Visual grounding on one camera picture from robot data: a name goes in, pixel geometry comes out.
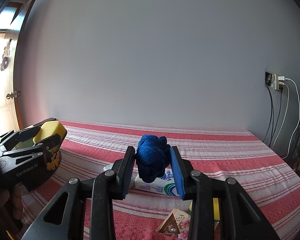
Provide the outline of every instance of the white cable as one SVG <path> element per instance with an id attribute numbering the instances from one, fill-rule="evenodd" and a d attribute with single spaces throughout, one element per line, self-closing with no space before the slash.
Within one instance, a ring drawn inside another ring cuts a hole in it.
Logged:
<path id="1" fill-rule="evenodd" d="M 288 87 L 288 85 L 287 85 L 287 84 L 285 84 L 285 83 L 284 83 L 284 85 L 285 85 L 285 86 L 287 86 L 287 89 L 288 89 L 288 100 L 287 100 L 286 111 L 284 112 L 284 117 L 283 117 L 283 120 L 282 120 L 282 124 L 281 124 L 280 130 L 279 130 L 279 132 L 278 132 L 278 134 L 277 134 L 277 137 L 276 137 L 276 138 L 275 138 L 275 140 L 274 140 L 274 143 L 273 143 L 273 145 L 272 145 L 272 148 L 271 148 L 271 149 L 273 149 L 273 147 L 274 147 L 274 144 L 275 144 L 275 142 L 277 141 L 277 138 L 278 138 L 278 136 L 279 136 L 279 134 L 280 134 L 280 132 L 281 132 L 281 129 L 282 129 L 282 126 L 283 126 L 284 120 L 286 119 L 286 115 L 287 115 L 287 110 L 288 110 L 288 105 L 289 105 L 289 87 Z"/>
<path id="2" fill-rule="evenodd" d="M 296 83 L 295 83 L 292 79 L 286 78 L 286 80 L 292 81 L 292 82 L 294 83 L 294 85 L 296 86 L 296 91 L 297 91 L 297 95 L 298 95 L 298 103 L 299 103 L 299 120 L 298 120 L 298 123 L 297 123 L 296 128 L 294 129 L 294 131 L 293 131 L 293 133 L 292 133 L 292 135 L 291 135 L 290 142 L 289 142 L 289 147 L 288 147 L 288 153 L 287 153 L 287 155 L 286 155 L 285 157 L 283 157 L 282 159 L 285 159 L 285 158 L 288 157 L 288 155 L 289 155 L 290 145 L 291 145 L 291 140 L 292 140 L 293 134 L 294 134 L 294 132 L 296 131 L 296 129 L 298 128 L 299 122 L 300 122 L 300 98 L 299 98 L 298 88 L 297 88 Z"/>

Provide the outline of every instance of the door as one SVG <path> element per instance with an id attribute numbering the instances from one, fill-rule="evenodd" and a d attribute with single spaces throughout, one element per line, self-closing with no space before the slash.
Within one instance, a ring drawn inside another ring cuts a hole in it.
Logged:
<path id="1" fill-rule="evenodd" d="M 17 83 L 18 60 L 22 53 L 19 41 L 34 1 L 25 5 L 4 35 L 4 46 L 0 54 L 0 135 L 9 130 L 23 129 L 18 103 L 21 91 L 18 90 Z"/>

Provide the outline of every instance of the brown triangle on packet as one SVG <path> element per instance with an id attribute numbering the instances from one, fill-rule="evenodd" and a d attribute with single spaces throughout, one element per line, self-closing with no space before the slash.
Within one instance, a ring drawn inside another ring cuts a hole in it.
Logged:
<path id="1" fill-rule="evenodd" d="M 180 234 L 176 219 L 174 217 L 174 212 L 176 209 L 173 209 L 167 218 L 162 222 L 162 224 L 157 228 L 157 232 L 166 236 L 177 236 Z"/>

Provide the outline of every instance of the green and blue circle logo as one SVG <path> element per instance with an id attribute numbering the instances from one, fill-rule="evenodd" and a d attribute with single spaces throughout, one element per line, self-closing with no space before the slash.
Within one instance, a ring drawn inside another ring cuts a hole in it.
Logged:
<path id="1" fill-rule="evenodd" d="M 178 196 L 176 185 L 174 183 L 165 185 L 164 192 L 170 196 Z"/>

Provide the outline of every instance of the red and white striped fabric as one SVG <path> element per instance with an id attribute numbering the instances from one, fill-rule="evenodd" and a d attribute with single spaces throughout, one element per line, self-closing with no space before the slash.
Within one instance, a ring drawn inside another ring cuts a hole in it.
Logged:
<path id="1" fill-rule="evenodd" d="M 71 177 L 89 179 L 122 158 L 127 146 L 137 148 L 142 135 L 166 136 L 183 158 L 211 178 L 235 178 L 248 192 L 283 240 L 300 229 L 300 178 L 285 162 L 246 130 L 193 130 L 128 125 L 62 122 L 68 134 L 61 147 L 62 162 L 41 188 L 22 197 L 23 222 L 31 224 L 41 209 Z M 156 233 L 173 208 L 187 210 L 188 201 L 130 189 L 123 201 L 113 201 L 116 237 L 170 239 Z M 90 200 L 84 224 L 89 238 Z"/>

